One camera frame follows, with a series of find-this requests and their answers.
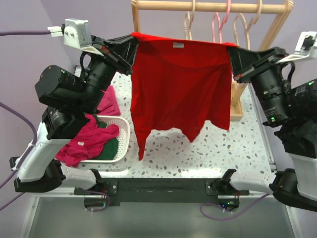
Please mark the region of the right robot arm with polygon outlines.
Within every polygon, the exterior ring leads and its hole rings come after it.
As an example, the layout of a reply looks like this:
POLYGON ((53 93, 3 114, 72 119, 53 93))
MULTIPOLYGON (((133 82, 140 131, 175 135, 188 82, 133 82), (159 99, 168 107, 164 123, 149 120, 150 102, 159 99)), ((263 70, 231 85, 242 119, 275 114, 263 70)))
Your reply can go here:
POLYGON ((277 136, 294 167, 264 178, 228 169, 209 184, 212 191, 232 195, 259 191, 284 205, 308 211, 317 209, 317 82, 292 88, 296 57, 279 47, 251 51, 227 49, 234 80, 252 85, 266 117, 265 126, 277 136))

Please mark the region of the red t shirt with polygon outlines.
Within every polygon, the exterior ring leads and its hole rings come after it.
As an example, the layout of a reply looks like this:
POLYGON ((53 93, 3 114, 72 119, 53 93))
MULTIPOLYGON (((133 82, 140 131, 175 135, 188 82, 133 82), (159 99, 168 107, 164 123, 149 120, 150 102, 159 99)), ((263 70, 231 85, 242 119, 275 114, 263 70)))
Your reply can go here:
POLYGON ((132 33, 139 44, 132 66, 131 118, 138 156, 152 130, 177 128, 190 140, 205 121, 229 130, 233 43, 132 33))

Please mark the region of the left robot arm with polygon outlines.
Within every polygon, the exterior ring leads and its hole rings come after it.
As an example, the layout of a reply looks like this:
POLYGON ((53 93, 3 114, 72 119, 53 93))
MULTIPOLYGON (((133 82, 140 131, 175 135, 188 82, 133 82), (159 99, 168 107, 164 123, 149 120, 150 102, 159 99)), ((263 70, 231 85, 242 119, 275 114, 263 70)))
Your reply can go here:
POLYGON ((59 162, 58 151, 88 123, 86 115, 96 114, 104 91, 117 72, 132 74, 138 40, 130 35, 105 40, 92 37, 90 62, 81 67, 80 76, 57 66, 44 69, 35 90, 47 108, 42 115, 31 147, 20 157, 12 157, 10 166, 17 169, 14 188, 20 193, 44 193, 60 186, 72 186, 98 194, 103 188, 96 169, 80 170, 59 162))

